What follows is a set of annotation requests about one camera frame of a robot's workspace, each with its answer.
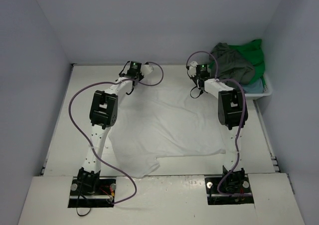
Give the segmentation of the grey t shirt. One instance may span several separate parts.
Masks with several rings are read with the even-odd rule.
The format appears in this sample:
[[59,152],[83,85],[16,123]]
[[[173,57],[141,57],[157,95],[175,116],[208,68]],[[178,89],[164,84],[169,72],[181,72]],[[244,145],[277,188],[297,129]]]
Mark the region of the grey t shirt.
[[218,43],[211,54],[218,64],[218,79],[234,79],[241,84],[248,84],[255,76],[255,67],[252,63],[228,44]]

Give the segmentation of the white laundry basket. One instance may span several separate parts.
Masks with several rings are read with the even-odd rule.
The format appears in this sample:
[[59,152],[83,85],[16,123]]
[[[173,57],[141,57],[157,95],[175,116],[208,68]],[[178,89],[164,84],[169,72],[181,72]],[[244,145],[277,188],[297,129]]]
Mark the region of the white laundry basket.
[[259,98],[270,96],[273,92],[272,83],[268,74],[264,73],[263,75],[263,92],[262,93],[245,93],[246,99],[258,100]]

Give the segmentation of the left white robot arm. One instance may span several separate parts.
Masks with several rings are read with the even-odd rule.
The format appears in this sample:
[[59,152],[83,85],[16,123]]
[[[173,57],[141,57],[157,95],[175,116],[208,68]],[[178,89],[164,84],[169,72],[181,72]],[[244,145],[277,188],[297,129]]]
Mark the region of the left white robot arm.
[[148,63],[131,61],[126,73],[120,73],[114,85],[94,92],[90,108],[91,135],[89,149],[77,176],[77,182],[85,195],[96,194],[100,188],[102,153],[111,127],[118,116],[118,105],[122,97],[130,95],[138,81],[152,73]]

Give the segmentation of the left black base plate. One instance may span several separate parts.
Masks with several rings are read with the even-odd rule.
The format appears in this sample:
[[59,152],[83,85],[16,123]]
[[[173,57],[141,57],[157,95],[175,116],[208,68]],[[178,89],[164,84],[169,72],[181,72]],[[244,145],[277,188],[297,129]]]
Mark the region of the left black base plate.
[[101,178],[93,194],[88,193],[83,186],[78,198],[80,183],[73,178],[68,208],[113,208],[115,190],[116,178]]

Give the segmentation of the white t shirt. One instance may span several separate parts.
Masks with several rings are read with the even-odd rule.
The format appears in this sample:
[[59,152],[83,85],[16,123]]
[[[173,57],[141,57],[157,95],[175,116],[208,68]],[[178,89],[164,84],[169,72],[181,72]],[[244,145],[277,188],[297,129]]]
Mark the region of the white t shirt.
[[192,99],[184,86],[141,86],[125,95],[108,137],[119,168],[135,178],[159,168],[160,158],[225,152],[216,98]]

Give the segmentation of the light blue t shirt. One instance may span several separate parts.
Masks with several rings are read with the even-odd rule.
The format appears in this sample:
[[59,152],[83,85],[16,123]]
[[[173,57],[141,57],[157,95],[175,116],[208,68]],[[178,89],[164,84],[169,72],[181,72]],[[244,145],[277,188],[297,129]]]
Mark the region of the light blue t shirt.
[[251,84],[242,85],[242,88],[246,94],[261,94],[264,90],[263,81],[259,78]]

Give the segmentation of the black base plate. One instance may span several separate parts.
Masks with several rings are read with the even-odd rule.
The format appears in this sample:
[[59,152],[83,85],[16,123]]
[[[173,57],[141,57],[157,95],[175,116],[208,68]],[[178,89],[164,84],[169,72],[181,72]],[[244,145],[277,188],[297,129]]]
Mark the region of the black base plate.
[[80,183],[73,178],[68,208],[113,208],[115,190],[116,178],[101,178],[93,194],[88,193],[83,186],[78,198]]
[[204,177],[204,181],[209,206],[254,204],[250,181],[247,175],[240,185],[226,188],[224,187],[225,183],[223,183],[220,187],[220,192],[217,190],[217,185],[221,181],[221,177],[206,176]]

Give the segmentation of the green t shirt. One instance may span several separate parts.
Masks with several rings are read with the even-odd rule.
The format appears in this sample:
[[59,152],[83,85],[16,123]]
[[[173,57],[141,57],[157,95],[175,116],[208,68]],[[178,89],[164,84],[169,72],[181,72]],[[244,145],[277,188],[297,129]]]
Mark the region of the green t shirt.
[[[255,39],[251,42],[242,44],[242,45],[231,45],[228,44],[231,48],[234,48],[238,52],[240,52],[245,59],[252,63],[255,67],[255,76],[253,79],[248,83],[251,84],[261,78],[265,72],[265,61],[264,61],[264,53],[262,50],[262,40]],[[216,60],[211,59],[211,63],[209,68],[211,69],[211,73],[215,74],[217,63]]]

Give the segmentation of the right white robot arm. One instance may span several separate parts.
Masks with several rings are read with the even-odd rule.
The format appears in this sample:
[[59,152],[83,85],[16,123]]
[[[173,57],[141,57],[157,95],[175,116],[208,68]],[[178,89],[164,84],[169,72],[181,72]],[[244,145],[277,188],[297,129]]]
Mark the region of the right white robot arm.
[[[194,61],[186,68],[187,75],[200,90],[200,94],[206,92],[217,98],[219,130],[225,146],[223,174],[217,192],[229,197],[243,196],[245,170],[240,158],[240,133],[248,119],[245,93],[235,80],[211,78],[207,64]],[[238,89],[226,85],[226,82],[237,84]]]

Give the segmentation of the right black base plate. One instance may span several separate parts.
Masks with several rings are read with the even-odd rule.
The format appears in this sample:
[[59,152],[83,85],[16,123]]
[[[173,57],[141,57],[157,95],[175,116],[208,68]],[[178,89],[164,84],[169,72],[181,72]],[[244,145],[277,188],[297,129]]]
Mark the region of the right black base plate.
[[206,176],[204,177],[204,181],[209,206],[254,204],[250,181],[247,175],[240,185],[226,188],[224,187],[225,183],[223,183],[220,187],[220,192],[217,190],[217,185],[221,181],[221,177]]

